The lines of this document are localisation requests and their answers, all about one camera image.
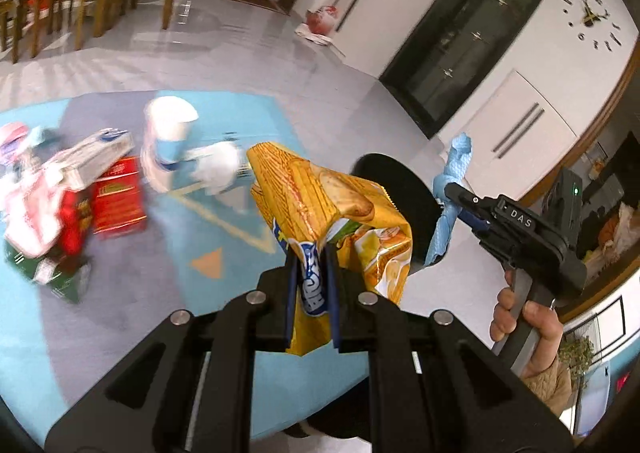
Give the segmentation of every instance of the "crumpled chip bag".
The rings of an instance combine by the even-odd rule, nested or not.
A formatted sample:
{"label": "crumpled chip bag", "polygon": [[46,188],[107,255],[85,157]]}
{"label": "crumpled chip bag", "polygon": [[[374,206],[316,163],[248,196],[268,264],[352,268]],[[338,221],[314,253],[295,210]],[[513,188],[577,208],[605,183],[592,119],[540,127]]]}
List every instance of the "crumpled chip bag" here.
{"label": "crumpled chip bag", "polygon": [[251,194],[286,251],[302,266],[291,346],[302,356],[331,338],[319,255],[335,243],[341,267],[362,273],[369,290],[398,303],[409,273],[411,227],[375,182],[316,166],[273,142],[247,151]]}

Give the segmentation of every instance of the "dark glass door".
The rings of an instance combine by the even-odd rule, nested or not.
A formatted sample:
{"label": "dark glass door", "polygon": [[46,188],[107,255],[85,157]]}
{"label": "dark glass door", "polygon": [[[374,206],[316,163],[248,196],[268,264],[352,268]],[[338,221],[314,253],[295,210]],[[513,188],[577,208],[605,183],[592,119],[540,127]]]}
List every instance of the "dark glass door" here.
{"label": "dark glass door", "polygon": [[427,136],[451,118],[540,0],[436,0],[380,78]]}

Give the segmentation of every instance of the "finger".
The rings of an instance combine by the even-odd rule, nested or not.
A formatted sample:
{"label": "finger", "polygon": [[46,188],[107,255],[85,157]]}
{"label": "finger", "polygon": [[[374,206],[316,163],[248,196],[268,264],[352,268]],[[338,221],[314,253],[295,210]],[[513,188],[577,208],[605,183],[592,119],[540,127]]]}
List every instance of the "finger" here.
{"label": "finger", "polygon": [[516,328],[516,320],[508,310],[505,310],[500,305],[496,305],[494,308],[494,323],[498,325],[498,328],[505,334],[511,334]]}
{"label": "finger", "polygon": [[498,325],[495,324],[494,321],[491,321],[491,325],[489,325],[489,335],[494,341],[502,341],[504,332],[498,328]]}
{"label": "finger", "polygon": [[513,269],[507,269],[506,271],[504,271],[504,280],[507,282],[507,285],[509,285],[509,287],[513,285],[514,274],[515,271]]}
{"label": "finger", "polygon": [[562,323],[554,310],[532,301],[525,303],[522,315],[529,324],[540,332],[540,342],[531,357],[532,373],[540,373],[548,369],[556,359],[560,340],[562,339]]}
{"label": "finger", "polygon": [[511,310],[516,304],[516,294],[509,287],[498,292],[498,304],[507,310]]}

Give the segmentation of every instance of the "colorful rug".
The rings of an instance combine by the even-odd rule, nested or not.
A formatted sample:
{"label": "colorful rug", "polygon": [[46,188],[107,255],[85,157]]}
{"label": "colorful rug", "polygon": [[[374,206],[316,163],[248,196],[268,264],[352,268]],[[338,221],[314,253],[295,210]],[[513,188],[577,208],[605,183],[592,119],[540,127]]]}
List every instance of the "colorful rug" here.
{"label": "colorful rug", "polygon": [[[58,128],[64,146],[100,128],[127,129],[139,152],[144,106],[162,95],[182,97],[198,111],[190,147],[233,133],[244,149],[275,140],[304,153],[273,97],[230,92],[87,94],[1,113],[0,125],[20,120]],[[172,311],[218,310],[255,288],[261,271],[284,263],[250,198],[251,181],[242,179],[218,197],[197,186],[167,195],[146,189],[146,231],[88,242],[92,275],[78,306],[0,263],[0,395],[37,442]],[[338,357],[331,344],[305,357],[258,353],[252,437],[308,417],[366,373],[366,354]]]}

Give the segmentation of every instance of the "tan jacket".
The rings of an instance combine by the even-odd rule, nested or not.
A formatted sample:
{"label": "tan jacket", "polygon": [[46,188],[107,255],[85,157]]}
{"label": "tan jacket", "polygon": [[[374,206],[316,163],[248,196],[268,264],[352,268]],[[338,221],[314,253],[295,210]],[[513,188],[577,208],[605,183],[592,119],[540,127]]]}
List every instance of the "tan jacket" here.
{"label": "tan jacket", "polygon": [[571,396],[571,373],[558,357],[544,372],[523,379],[527,387],[558,417]]}

